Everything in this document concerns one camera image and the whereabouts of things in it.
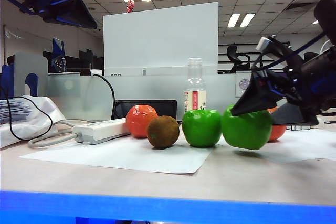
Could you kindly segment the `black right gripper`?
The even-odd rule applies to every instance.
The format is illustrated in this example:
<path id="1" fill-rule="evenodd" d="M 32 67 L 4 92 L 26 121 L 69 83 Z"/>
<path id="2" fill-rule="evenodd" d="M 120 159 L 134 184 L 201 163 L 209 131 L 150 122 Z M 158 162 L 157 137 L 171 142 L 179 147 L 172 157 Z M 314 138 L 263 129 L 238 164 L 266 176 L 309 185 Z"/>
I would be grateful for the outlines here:
<path id="1" fill-rule="evenodd" d="M 315 105 L 313 83 L 315 82 L 315 59 L 290 59 L 283 73 L 251 67 L 250 84 L 231 109 L 233 116 L 262 111 L 275 107 L 286 97 L 287 103 L 271 114 L 273 125 L 318 124 L 319 107 Z"/>

